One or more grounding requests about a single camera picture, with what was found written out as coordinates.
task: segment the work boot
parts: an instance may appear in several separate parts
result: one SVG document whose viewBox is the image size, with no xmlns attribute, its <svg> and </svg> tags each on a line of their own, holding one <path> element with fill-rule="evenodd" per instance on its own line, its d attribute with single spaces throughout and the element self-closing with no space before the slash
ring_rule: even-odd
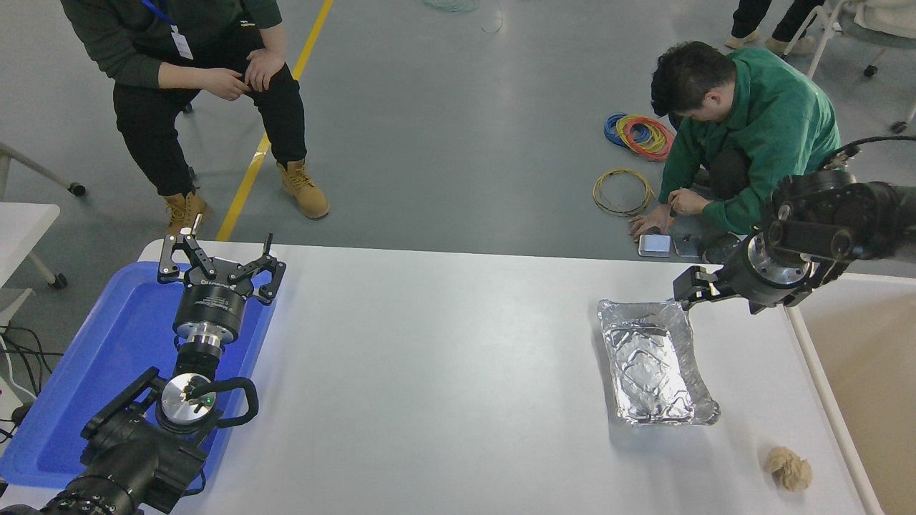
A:
<svg viewBox="0 0 916 515">
<path fill-rule="evenodd" d="M 740 49 L 744 46 L 745 43 L 750 43 L 751 41 L 757 41 L 760 38 L 760 29 L 755 28 L 754 32 L 744 36 L 743 38 L 736 38 L 734 36 L 729 36 L 725 40 L 725 45 L 730 49 Z"/>
<path fill-rule="evenodd" d="M 779 41 L 778 39 L 769 38 L 764 41 L 763 44 L 769 49 L 769 51 L 782 57 L 782 52 L 786 51 L 786 48 L 789 46 L 789 41 Z M 814 52 L 814 49 L 816 48 L 817 39 L 812 38 L 811 36 L 805 36 L 804 38 L 799 38 L 798 41 L 795 41 L 795 46 L 792 47 L 792 51 L 789 53 L 791 55 L 808 55 Z"/>
<path fill-rule="evenodd" d="M 328 199 L 305 172 L 305 159 L 290 161 L 286 167 L 278 162 L 277 168 L 283 180 L 283 191 L 296 199 L 300 212 L 307 218 L 318 220 L 331 211 Z"/>
<path fill-rule="evenodd" d="M 169 229 L 166 230 L 168 235 L 177 236 L 182 227 L 194 225 L 194 218 L 198 214 L 202 214 L 201 222 L 210 215 L 210 206 L 195 192 L 190 192 L 187 195 L 177 193 L 162 198 L 166 200 L 166 205 L 169 207 L 170 212 Z"/>
</svg>

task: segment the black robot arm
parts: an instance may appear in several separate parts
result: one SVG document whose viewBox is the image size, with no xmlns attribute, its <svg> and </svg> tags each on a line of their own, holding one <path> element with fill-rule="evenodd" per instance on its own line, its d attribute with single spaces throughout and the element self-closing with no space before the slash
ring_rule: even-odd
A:
<svg viewBox="0 0 916 515">
<path fill-rule="evenodd" d="M 690 309 L 743 297 L 756 313 L 798 304 L 857 259 L 882 258 L 916 262 L 916 188 L 820 170 L 781 181 L 757 233 L 715 273 L 684 271 L 674 298 Z"/>
<path fill-rule="evenodd" d="M 269 255 L 271 239 L 261 257 L 242 265 L 207 256 L 193 231 L 166 237 L 158 281 L 184 285 L 172 325 L 179 354 L 171 379 L 161 378 L 154 367 L 140 375 L 83 428 L 88 444 L 80 458 L 86 465 L 82 474 L 43 509 L 17 505 L 0 509 L 0 515 L 142 515 L 141 504 L 169 513 L 179 499 L 202 490 L 189 490 L 195 478 L 205 481 L 202 443 L 213 431 L 244 424 L 258 411 L 250 379 L 215 375 L 224 345 L 238 337 L 247 300 L 267 305 L 277 297 L 286 265 Z M 191 263 L 183 275 L 171 258 L 178 250 Z M 251 279 L 262 271 L 270 280 L 255 292 Z M 221 418 L 216 395 L 232 389 L 245 392 L 248 410 Z M 157 423 L 147 419 L 150 411 Z"/>
</svg>

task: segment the blue plastic tray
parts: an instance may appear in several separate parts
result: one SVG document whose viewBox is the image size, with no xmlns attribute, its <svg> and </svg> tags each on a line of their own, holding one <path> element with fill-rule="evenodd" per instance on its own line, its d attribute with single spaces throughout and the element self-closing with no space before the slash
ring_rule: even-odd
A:
<svg viewBox="0 0 916 515">
<path fill-rule="evenodd" d="M 158 263 L 137 262 L 118 270 L 41 391 L 16 437 L 0 458 L 0 476 L 11 484 L 64 488 L 85 468 L 80 437 L 86 423 L 149 367 L 170 378 L 177 352 L 171 329 L 181 283 L 158 284 Z M 249 377 L 267 332 L 273 305 L 251 300 L 238 340 L 226 346 L 217 379 Z M 224 417 L 236 416 L 241 390 L 218 396 Z M 229 429 L 211 433 L 201 445 L 203 467 L 214 478 Z"/>
</svg>

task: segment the floor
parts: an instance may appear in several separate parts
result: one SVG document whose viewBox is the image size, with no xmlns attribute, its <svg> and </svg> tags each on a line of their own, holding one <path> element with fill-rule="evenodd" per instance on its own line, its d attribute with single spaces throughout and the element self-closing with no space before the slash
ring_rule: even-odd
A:
<svg viewBox="0 0 916 515">
<path fill-rule="evenodd" d="M 451 13 L 421 0 L 336 0 L 321 27 L 322 2 L 279 4 L 290 65 L 309 34 L 319 34 L 300 83 L 310 171 L 332 212 L 303 218 L 268 156 L 236 204 L 237 221 L 225 222 L 263 128 L 247 99 L 202 93 L 179 121 L 200 194 L 216 214 L 201 240 L 222 228 L 234 241 L 273 233 L 282 244 L 641 259 L 627 219 L 599 210 L 592 189 L 616 168 L 658 187 L 661 165 L 606 141 L 604 122 L 616 111 L 651 115 L 650 75 L 668 47 L 700 39 L 725 49 L 736 2 L 480 0 L 470 13 Z M 773 2 L 765 34 L 788 4 Z M 60 5 L 6 0 L 0 19 L 15 21 L 0 32 L 0 141 L 89 191 L 71 196 L 14 164 L 4 198 L 60 206 L 37 251 L 69 286 L 44 287 L 29 265 L 6 286 L 36 289 L 14 323 L 62 351 L 112 275 L 161 237 L 167 214 L 115 130 L 111 80 L 86 56 Z M 874 53 L 835 38 L 815 76 L 834 101 L 844 142 L 887 135 L 916 95 L 913 54 L 889 53 L 866 79 L 861 69 Z M 805 58 L 790 62 L 807 69 Z M 912 184 L 914 149 L 863 147 L 852 171 L 860 181 Z M 629 177 L 605 189 L 622 206 L 643 194 Z M 702 230 L 690 220 L 677 226 Z M 894 261 L 852 271 L 916 276 Z M 22 384 L 22 364 L 13 366 Z"/>
</svg>

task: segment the hand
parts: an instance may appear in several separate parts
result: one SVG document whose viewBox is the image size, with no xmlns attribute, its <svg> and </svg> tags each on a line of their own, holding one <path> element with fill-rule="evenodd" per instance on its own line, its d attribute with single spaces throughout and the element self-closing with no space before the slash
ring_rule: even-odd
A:
<svg viewBox="0 0 916 515">
<path fill-rule="evenodd" d="M 711 202 L 701 197 L 697 192 L 680 188 L 668 195 L 668 205 L 677 214 L 702 214 L 703 208 Z"/>
<path fill-rule="evenodd" d="M 270 79 L 283 68 L 286 59 L 268 49 L 258 49 L 248 54 L 248 69 L 245 70 L 245 83 L 250 84 L 256 92 L 265 92 L 270 87 Z"/>
<path fill-rule="evenodd" d="M 671 207 L 662 204 L 653 209 L 645 216 L 634 216 L 630 219 L 630 235 L 633 236 L 633 242 L 639 241 L 639 237 L 649 232 L 652 227 L 658 227 L 662 234 L 668 234 L 668 227 L 674 223 L 674 218 L 670 215 Z"/>
<path fill-rule="evenodd" d="M 226 68 L 207 68 L 203 70 L 201 89 L 225 100 L 235 100 L 251 91 L 244 82 L 239 81 L 242 74 Z"/>
</svg>

